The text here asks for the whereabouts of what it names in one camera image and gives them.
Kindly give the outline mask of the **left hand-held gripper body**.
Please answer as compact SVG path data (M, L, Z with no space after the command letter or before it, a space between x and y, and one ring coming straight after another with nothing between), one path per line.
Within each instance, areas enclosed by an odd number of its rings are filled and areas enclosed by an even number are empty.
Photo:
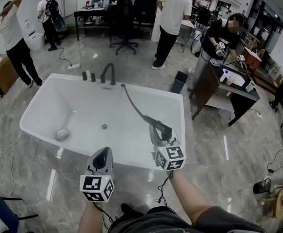
M85 173L80 176L79 190L89 201L108 202L113 194L114 168L112 150L104 147L87 161Z

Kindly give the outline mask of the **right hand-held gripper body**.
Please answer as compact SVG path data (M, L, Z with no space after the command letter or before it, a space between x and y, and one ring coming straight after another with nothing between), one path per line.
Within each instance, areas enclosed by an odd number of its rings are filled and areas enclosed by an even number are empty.
M176 137L163 141L154 137L153 157L156 165L164 171L182 169L186 161L186 152Z

